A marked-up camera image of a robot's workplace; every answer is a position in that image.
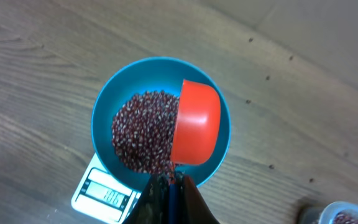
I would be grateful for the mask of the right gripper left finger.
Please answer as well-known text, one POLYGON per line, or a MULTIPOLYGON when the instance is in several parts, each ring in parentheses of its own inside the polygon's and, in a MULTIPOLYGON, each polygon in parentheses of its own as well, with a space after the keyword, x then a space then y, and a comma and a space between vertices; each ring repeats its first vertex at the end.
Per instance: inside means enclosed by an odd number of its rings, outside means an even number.
POLYGON ((123 224, 165 224, 168 222, 168 180, 152 175, 135 207, 123 224))

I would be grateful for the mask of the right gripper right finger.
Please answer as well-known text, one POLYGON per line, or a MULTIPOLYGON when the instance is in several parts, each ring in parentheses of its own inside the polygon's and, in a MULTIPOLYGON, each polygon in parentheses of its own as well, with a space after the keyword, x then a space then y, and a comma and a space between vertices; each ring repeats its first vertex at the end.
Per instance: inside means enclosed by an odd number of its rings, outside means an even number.
POLYGON ((193 179, 175 172, 175 223, 219 224, 193 179))

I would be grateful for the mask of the red measuring scoop blue handle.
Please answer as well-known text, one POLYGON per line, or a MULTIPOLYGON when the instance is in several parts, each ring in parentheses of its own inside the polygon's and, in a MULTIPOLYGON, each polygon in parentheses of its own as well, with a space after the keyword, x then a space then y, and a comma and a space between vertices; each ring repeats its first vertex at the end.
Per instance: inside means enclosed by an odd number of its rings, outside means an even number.
MULTIPOLYGON (((211 157, 218 137, 220 115, 220 99, 212 87, 183 81, 171 152, 171 161, 175 165, 198 166, 211 157)), ((175 174, 170 181, 168 223, 175 223, 175 174)))

